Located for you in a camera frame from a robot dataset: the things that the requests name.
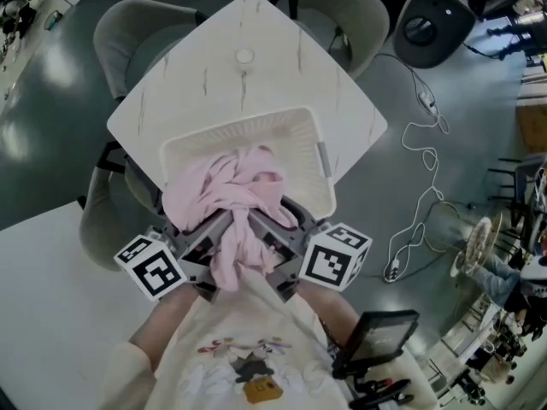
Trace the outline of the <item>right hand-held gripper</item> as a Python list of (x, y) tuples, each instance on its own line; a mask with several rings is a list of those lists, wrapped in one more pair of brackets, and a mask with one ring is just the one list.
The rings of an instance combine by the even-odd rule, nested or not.
[[(273, 255), (266, 280), (288, 301), (302, 281), (344, 291), (362, 269), (372, 238), (344, 224), (319, 222), (301, 204), (283, 196), (281, 208), (290, 224), (283, 226), (258, 209), (250, 210), (250, 227)], [(302, 240), (302, 234), (308, 234)]]

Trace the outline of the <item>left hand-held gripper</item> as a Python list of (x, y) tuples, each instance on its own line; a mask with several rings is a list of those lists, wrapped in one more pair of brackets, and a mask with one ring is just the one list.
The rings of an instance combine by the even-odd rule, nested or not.
[(231, 211), (216, 211), (193, 231), (151, 226), (115, 253), (115, 263), (151, 301), (189, 284), (212, 302), (219, 289), (210, 264), (232, 222)]

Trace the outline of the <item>pink clothes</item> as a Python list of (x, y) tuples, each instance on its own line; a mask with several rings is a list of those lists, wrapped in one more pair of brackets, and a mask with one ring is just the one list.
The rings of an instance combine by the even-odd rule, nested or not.
[(240, 267), (263, 275), (278, 263), (274, 252), (250, 227), (250, 210), (258, 209), (284, 228), (297, 218), (281, 204), (285, 170), (264, 146), (234, 149), (202, 158), (183, 169), (162, 195), (165, 215), (179, 231), (192, 231), (218, 210), (233, 222), (221, 235), (211, 260), (211, 274), (225, 291), (238, 290)]

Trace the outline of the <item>white plastic laundry basket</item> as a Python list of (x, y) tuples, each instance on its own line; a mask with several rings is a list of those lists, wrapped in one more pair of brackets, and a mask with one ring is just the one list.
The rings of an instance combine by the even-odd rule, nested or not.
[(285, 169), (285, 194), (316, 219), (337, 206), (332, 169), (315, 112), (304, 106), (246, 117), (171, 138), (159, 150), (164, 182), (196, 159), (248, 146), (264, 146)]

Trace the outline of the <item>person's right forearm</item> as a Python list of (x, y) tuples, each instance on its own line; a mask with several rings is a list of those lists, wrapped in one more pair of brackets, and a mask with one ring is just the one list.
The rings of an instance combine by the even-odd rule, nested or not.
[(324, 323), (334, 341), (343, 347), (350, 339), (361, 316), (336, 290), (309, 281), (300, 282), (296, 289)]

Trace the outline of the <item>person in white shirt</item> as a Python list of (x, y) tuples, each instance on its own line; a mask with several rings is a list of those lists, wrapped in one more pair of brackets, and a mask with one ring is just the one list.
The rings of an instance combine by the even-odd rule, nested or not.
[(245, 271), (238, 290), (198, 295), (154, 372), (129, 340), (116, 347), (97, 410), (350, 410), (329, 342), (297, 292), (283, 302)]

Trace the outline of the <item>black chest monitor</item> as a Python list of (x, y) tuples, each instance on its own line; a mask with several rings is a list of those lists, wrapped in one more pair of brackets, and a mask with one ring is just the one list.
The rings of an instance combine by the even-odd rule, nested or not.
[(363, 376), (369, 368), (395, 360), (418, 326), (415, 310), (365, 312), (332, 363), (332, 376)]

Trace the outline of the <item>white marble table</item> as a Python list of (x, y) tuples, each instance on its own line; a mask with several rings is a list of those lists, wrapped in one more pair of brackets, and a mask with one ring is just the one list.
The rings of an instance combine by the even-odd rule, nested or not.
[[(240, 66), (235, 52), (256, 57)], [(342, 178), (387, 129), (356, 82), (267, 0), (234, 0), (183, 38), (132, 89), (107, 127), (157, 186), (170, 138), (281, 109), (315, 112), (332, 173)]]

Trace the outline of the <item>plain white table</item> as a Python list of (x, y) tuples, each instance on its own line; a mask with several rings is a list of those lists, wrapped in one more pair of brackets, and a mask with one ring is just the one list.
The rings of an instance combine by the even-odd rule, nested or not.
[(78, 203), (0, 231), (0, 389), (17, 410), (96, 410), (112, 348), (153, 308), (92, 262)]

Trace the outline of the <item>white shelf unit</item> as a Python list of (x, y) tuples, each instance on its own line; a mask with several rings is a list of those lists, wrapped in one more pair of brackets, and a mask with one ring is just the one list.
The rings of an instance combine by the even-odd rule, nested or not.
[(424, 372), (442, 410), (539, 410), (547, 405), (547, 328), (537, 340), (517, 337), (522, 356), (506, 358), (515, 363), (509, 371), (515, 380), (497, 384), (484, 380), (467, 361), (479, 349), (488, 355), (509, 345), (503, 334), (509, 316), (482, 295), (425, 356)]

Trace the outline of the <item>black chair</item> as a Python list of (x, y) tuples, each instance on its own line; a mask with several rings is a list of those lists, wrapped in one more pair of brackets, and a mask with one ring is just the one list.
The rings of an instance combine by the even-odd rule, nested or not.
[(501, 185), (512, 191), (511, 196), (489, 196), (491, 202), (504, 202), (510, 212), (510, 226), (521, 226), (517, 235), (521, 247), (529, 254), (537, 254), (537, 244), (547, 229), (547, 152), (528, 155), (522, 160), (499, 158), (515, 164), (513, 170), (489, 168), (489, 173), (509, 176), (511, 184)]

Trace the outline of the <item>white cluttered workbench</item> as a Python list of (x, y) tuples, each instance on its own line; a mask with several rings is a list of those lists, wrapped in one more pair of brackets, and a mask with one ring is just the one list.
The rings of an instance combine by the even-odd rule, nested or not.
[(41, 46), (65, 23), (81, 0), (17, 0), (18, 10), (30, 8), (34, 18), (24, 33), (6, 34), (0, 27), (0, 114), (16, 102), (21, 83)]

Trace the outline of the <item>black white panda headgear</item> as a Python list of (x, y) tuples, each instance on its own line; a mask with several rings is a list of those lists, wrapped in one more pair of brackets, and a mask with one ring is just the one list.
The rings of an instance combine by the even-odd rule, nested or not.
[(521, 279), (538, 292), (538, 297), (547, 297), (547, 256), (534, 256), (528, 264), (522, 267)]

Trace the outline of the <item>grey black machine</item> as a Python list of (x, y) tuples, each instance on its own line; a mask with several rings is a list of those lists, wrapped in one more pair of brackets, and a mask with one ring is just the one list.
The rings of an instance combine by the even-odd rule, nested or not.
[(460, 0), (407, 0), (393, 33), (394, 53), (410, 67), (436, 67), (462, 45), (475, 21)]

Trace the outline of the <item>black monitor mount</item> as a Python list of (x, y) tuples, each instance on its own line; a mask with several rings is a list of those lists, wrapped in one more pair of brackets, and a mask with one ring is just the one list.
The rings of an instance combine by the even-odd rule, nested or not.
[(415, 398), (406, 392), (411, 385), (407, 378), (394, 382), (391, 378), (354, 382), (356, 398), (349, 403), (350, 410), (401, 410)]

